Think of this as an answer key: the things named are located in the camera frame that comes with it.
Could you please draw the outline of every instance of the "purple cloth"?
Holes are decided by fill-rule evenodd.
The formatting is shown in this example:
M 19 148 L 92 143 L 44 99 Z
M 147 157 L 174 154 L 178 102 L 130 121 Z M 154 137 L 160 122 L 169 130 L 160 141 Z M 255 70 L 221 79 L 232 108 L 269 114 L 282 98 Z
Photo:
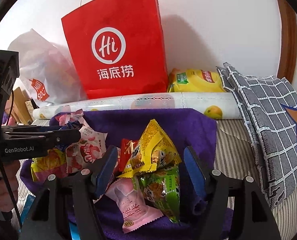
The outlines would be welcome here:
M 156 119 L 173 141 L 179 154 L 183 157 L 186 146 L 193 146 L 199 158 L 212 168 L 216 148 L 216 121 L 193 109 L 135 109 L 84 112 L 84 119 L 95 131 L 108 133 L 106 146 L 120 147 L 122 138 L 138 140 L 151 119 Z M 53 117 L 50 125 L 58 125 Z M 104 196 L 95 208 L 107 238 L 121 239 L 192 239 L 194 232 L 194 203 L 200 199 L 196 196 L 191 180 L 183 163 L 180 164 L 180 212 L 181 221 L 186 223 L 173 224 L 167 217 L 159 218 L 135 231 L 122 232 L 123 217 L 114 201 Z M 30 160 L 26 161 L 21 170 L 21 179 L 27 188 L 37 194 L 42 183 L 34 183 L 30 174 Z M 75 222 L 72 212 L 69 219 Z M 223 238 L 227 237 L 232 212 L 226 213 L 223 226 Z
M 2 124 L 6 124 L 8 119 L 8 114 L 6 112 L 3 113 L 3 119 L 2 119 Z

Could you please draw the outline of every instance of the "human hand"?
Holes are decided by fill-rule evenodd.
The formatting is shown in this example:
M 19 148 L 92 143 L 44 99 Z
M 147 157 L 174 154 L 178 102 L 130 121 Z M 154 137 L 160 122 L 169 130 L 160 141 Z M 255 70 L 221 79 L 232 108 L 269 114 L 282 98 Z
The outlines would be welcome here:
M 12 163 L 9 163 L 8 165 L 4 166 L 16 203 L 18 200 L 18 181 L 16 178 L 16 173 L 19 170 L 19 168 L 20 168 L 19 161 L 13 161 Z M 12 200 L 10 199 L 10 195 L 7 191 L 4 180 L 1 179 L 0 180 L 0 211 L 9 212 L 13 208 L 14 206 L 13 206 Z

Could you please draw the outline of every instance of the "red logo on plastic bag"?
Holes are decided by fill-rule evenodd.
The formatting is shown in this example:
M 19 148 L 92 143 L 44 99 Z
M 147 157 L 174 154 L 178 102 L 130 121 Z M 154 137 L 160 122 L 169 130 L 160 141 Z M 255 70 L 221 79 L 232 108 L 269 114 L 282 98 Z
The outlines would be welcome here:
M 97 31 L 92 40 L 94 56 L 104 64 L 114 64 L 122 59 L 126 49 L 123 34 L 112 27 Z
M 203 75 L 203 78 L 207 82 L 209 82 L 209 83 L 215 83 L 214 80 L 212 79 L 212 73 L 211 72 L 202 70 L 202 75 Z
M 31 86 L 35 89 L 36 93 L 37 93 L 37 99 L 40 101 L 45 101 L 47 98 L 50 97 L 50 95 L 46 92 L 45 86 L 44 84 L 37 80 L 34 79 L 30 81 L 32 82 Z

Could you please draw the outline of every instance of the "haidilao logo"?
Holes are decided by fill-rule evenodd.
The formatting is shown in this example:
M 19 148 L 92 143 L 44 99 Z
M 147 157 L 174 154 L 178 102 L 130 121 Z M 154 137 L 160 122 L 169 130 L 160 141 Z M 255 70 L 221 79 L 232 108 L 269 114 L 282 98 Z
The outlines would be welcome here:
M 126 42 L 123 34 L 112 27 L 100 29 L 92 40 L 94 56 L 104 64 L 114 64 L 120 61 L 125 49 Z

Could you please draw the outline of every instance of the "pillow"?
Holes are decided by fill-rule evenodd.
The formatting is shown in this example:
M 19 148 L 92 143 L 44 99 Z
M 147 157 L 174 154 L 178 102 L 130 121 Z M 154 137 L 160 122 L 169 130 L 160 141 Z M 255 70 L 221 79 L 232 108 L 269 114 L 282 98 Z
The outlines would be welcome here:
M 297 188 L 297 93 L 285 78 L 243 76 L 228 63 L 218 72 L 237 101 L 273 209 Z

